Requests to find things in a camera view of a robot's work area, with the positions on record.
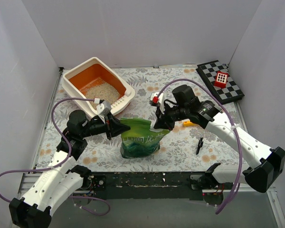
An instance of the yellow object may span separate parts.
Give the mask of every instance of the yellow object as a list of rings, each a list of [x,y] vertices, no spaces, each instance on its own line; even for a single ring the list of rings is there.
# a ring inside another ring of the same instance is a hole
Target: yellow object
[[[183,125],[184,127],[199,126],[198,124],[196,124],[196,123],[191,123],[190,121],[184,121],[184,122],[182,122],[182,125]]]

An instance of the floral pattern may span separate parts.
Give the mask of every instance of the floral pattern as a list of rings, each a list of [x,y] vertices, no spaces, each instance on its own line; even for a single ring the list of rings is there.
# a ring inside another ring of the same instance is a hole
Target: floral pattern
[[[165,84],[176,78],[190,78],[205,86],[193,68],[118,68],[114,71],[127,81],[136,91],[136,95],[128,107],[116,117],[140,117],[156,120],[155,108],[149,105],[152,92],[159,91]],[[165,90],[166,98],[173,100],[171,91],[184,82],[177,82]],[[210,97],[199,87],[191,85],[200,100]],[[55,103],[68,97],[60,85]],[[233,103],[225,104],[226,109],[240,123],[240,117]],[[73,101],[66,101],[55,110],[55,121],[61,130],[66,127],[68,115],[78,109]],[[200,137],[204,137],[204,145],[198,155],[195,154]],[[40,146],[36,167],[46,167],[50,162],[61,136],[49,120],[43,142]],[[238,164],[238,154],[222,142],[217,136],[200,127],[184,127],[182,122],[175,124],[172,132],[161,140],[161,148],[151,156],[138,159],[124,159],[120,153],[121,137],[111,141],[105,134],[87,138],[88,145],[77,163],[92,171],[205,171],[216,162]]]

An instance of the red cube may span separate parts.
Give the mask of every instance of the red cube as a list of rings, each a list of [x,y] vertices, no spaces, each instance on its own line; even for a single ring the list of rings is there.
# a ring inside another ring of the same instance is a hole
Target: red cube
[[[214,86],[217,86],[220,88],[226,88],[228,76],[229,76],[228,73],[218,71],[217,76],[215,78]]]

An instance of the tabletop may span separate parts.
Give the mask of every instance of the tabletop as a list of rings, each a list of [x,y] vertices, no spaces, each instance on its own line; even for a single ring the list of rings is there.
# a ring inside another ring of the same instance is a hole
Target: tabletop
[[[149,105],[153,92],[159,91],[164,85],[176,78],[189,78],[205,86],[194,68],[183,67],[152,67],[146,68],[116,68],[113,69],[136,91],[134,99],[121,113],[121,117],[140,117],[155,122],[155,107]],[[188,84],[177,82],[165,90],[166,98],[173,100],[171,93],[176,86]],[[201,101],[211,98],[198,86],[191,84],[193,91]],[[61,86],[58,86],[54,103],[68,97]],[[234,119],[241,124],[240,115],[234,103],[224,105]],[[55,110],[55,121],[63,130],[66,127],[69,114],[79,109],[73,101],[60,104]],[[196,149],[200,137],[204,137],[204,144],[198,155]],[[61,136],[54,128],[51,120],[44,131],[43,140],[36,159],[36,168],[44,168],[50,162]],[[137,159],[124,159],[120,153],[121,137],[111,141],[105,134],[87,138],[88,146],[77,161],[92,171],[206,171],[212,164],[238,164],[238,153],[229,145],[222,142],[216,135],[201,127],[184,127],[182,122],[175,124],[172,132],[161,140],[161,148],[154,154]]]

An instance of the gray floor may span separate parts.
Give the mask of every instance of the gray floor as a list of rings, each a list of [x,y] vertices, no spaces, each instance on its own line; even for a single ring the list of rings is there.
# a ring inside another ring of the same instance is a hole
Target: gray floor
[[[197,205],[186,199],[115,199],[109,201],[110,213],[96,217],[74,207],[68,199],[56,211],[50,228],[276,228],[267,194],[239,192],[219,214],[211,206]],[[106,210],[101,202],[88,206],[98,212]]]

